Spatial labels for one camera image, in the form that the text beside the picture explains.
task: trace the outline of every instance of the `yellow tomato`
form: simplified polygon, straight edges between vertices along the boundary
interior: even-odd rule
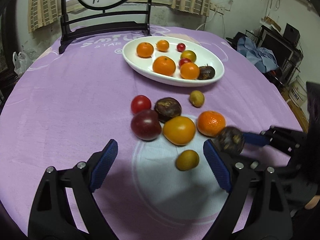
[[[194,63],[197,59],[197,56],[193,51],[185,50],[184,52],[181,53],[180,58],[188,58]]]
[[[190,118],[177,116],[164,124],[164,136],[175,145],[188,144],[196,133],[196,126]]]

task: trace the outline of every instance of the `tangerine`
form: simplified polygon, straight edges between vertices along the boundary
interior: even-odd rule
[[[192,62],[184,63],[180,67],[180,75],[184,79],[197,79],[200,75],[200,68]]]
[[[226,120],[218,112],[205,111],[199,115],[197,127],[200,133],[214,137],[226,127]]]
[[[160,56],[154,61],[152,70],[162,75],[172,76],[176,71],[176,64],[169,57]]]
[[[166,52],[169,49],[169,42],[160,40],[157,42],[157,49],[161,52]]]
[[[153,46],[148,42],[142,42],[137,46],[137,54],[139,57],[150,57],[153,51]]]

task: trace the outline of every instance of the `screw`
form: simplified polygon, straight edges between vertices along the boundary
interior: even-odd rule
[[[86,166],[86,163],[85,163],[85,162],[79,162],[79,163],[77,164],[77,167],[78,167],[79,169],[83,169],[85,166]]]
[[[258,165],[259,165],[258,162],[253,162],[251,163],[250,168],[254,170],[256,167],[258,167]]]
[[[275,172],[275,169],[274,169],[273,167],[268,167],[268,168],[267,168],[267,171],[268,171],[269,173],[274,173],[274,172]]]
[[[51,172],[53,172],[54,171],[54,167],[52,167],[52,166],[50,166],[50,167],[48,167],[47,169],[46,169],[46,172],[47,173],[51,173]]]
[[[241,169],[244,168],[244,165],[243,165],[242,163],[236,163],[235,166],[236,166],[236,168],[239,169],[239,170],[241,170]]]

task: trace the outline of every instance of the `small yellow fruit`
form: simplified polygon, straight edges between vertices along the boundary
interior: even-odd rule
[[[189,96],[189,101],[195,107],[201,107],[204,104],[204,95],[199,90],[194,90]]]
[[[185,50],[184,52],[181,53],[180,58],[188,58],[192,61],[192,63],[194,63],[197,59],[197,56],[193,51]]]
[[[186,150],[178,156],[176,167],[180,171],[188,171],[198,166],[199,160],[199,155],[195,151]]]

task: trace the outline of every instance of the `speaker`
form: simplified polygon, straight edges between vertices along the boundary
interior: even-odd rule
[[[297,46],[300,39],[300,32],[295,27],[292,27],[290,24],[287,24],[284,30],[283,37],[287,39],[290,43]]]

